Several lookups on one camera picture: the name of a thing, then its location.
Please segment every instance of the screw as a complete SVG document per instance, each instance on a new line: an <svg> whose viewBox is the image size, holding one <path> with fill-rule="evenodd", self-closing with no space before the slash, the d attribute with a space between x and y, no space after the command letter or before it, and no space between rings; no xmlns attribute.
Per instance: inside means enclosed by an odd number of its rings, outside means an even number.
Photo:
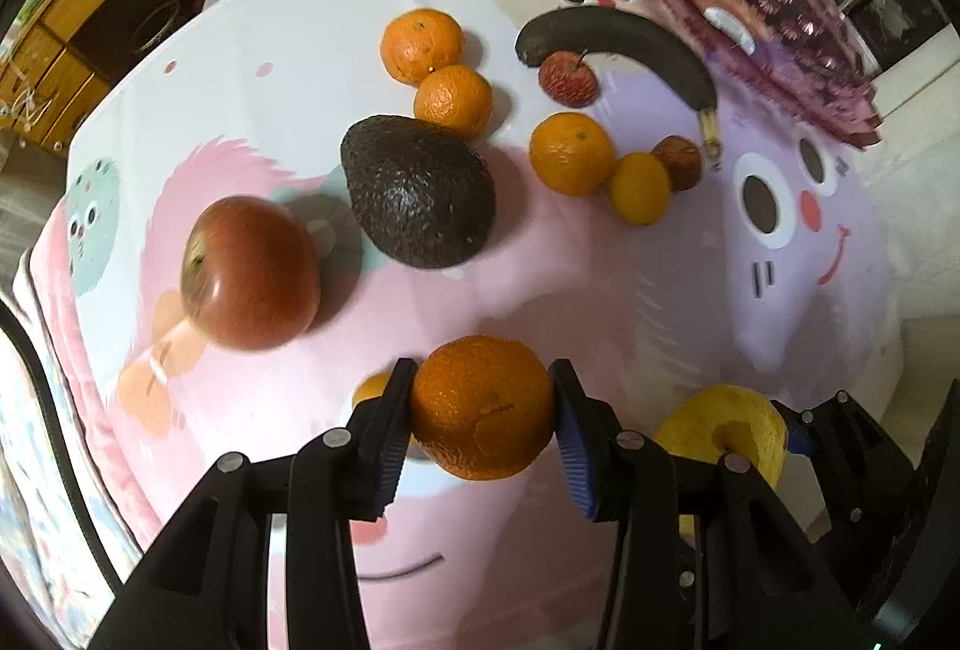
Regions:
<svg viewBox="0 0 960 650"><path fill-rule="evenodd" d="M217 468L224 474L237 471L240 466L243 466L243 455L239 452L227 452L226 455L217 458Z"/></svg>
<svg viewBox="0 0 960 650"><path fill-rule="evenodd" d="M746 474L747 471L750 471L750 461L736 452L728 453L723 458L723 464L734 474Z"/></svg>
<svg viewBox="0 0 960 650"><path fill-rule="evenodd" d="M346 447L352 438L347 428L330 428L328 432L323 434L323 443L331 449L337 449L338 447Z"/></svg>
<svg viewBox="0 0 960 650"><path fill-rule="evenodd" d="M616 435L616 444L621 449L640 449L643 447L643 437L637 431L620 431Z"/></svg>

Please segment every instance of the small red apple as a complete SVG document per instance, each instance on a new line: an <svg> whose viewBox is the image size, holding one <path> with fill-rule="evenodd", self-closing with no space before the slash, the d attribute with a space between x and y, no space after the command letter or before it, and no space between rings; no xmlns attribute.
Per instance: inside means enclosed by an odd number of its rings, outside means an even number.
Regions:
<svg viewBox="0 0 960 650"><path fill-rule="evenodd" d="M283 206L232 196L193 226L181 268L187 316L233 349L272 349L306 330L320 306L320 263Z"/></svg>
<svg viewBox="0 0 960 650"><path fill-rule="evenodd" d="M583 108L600 95L593 68L584 63L584 55L553 52L544 59L536 74L541 89L560 105Z"/></svg>

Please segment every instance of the banana stem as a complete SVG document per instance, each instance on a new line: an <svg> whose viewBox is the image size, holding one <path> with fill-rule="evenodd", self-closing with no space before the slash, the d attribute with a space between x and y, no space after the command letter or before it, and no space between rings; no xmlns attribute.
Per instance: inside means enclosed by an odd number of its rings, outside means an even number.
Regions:
<svg viewBox="0 0 960 650"><path fill-rule="evenodd" d="M704 154L713 170L720 170L723 143L720 142L720 122L717 121L716 111L704 109L700 112L698 118L700 120L700 137L704 142Z"/></svg>

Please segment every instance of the orange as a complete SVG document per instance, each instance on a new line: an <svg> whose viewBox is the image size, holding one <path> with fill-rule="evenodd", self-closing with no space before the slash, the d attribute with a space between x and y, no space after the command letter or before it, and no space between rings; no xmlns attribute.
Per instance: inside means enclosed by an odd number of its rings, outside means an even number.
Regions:
<svg viewBox="0 0 960 650"><path fill-rule="evenodd" d="M467 336L441 346L416 372L410 425L445 471L470 480L510 477L553 437L553 385L528 346Z"/></svg>
<svg viewBox="0 0 960 650"><path fill-rule="evenodd" d="M397 16L380 40L380 58L387 73L414 87L433 71L456 65L463 51L460 25L443 11L430 8Z"/></svg>
<svg viewBox="0 0 960 650"><path fill-rule="evenodd" d="M624 221L653 224L670 205L670 175L659 157L636 151L616 163L608 191L613 208Z"/></svg>
<svg viewBox="0 0 960 650"><path fill-rule="evenodd" d="M421 81L414 98L416 119L430 121L464 140L483 132L493 113L493 90L466 65L450 65Z"/></svg>
<svg viewBox="0 0 960 650"><path fill-rule="evenodd" d="M564 111L541 121L530 137L530 164L553 191L592 194L616 164L607 131L585 114Z"/></svg>
<svg viewBox="0 0 960 650"><path fill-rule="evenodd" d="M375 373L373 376L368 376L361 382L360 387L353 391L353 399L350 404L352 408L356 409L361 401L379 399L379 397L387 391L387 382L390 381L390 373L391 372ZM415 443L413 436L411 436L411 446Z"/></svg>

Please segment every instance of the pink cheek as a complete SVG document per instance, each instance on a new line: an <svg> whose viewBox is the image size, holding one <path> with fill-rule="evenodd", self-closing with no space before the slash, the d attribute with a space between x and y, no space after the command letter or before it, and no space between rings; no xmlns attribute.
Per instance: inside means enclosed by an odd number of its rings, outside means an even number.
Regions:
<svg viewBox="0 0 960 650"><path fill-rule="evenodd" d="M350 521L350 538L354 544L366 547L376 544L387 535L386 517L378 517L376 522L364 522L362 520Z"/></svg>
<svg viewBox="0 0 960 650"><path fill-rule="evenodd" d="M803 190L800 193L800 216L803 218L803 224L814 233L820 232L824 216L820 211L820 204L817 203L816 197L809 190Z"/></svg>

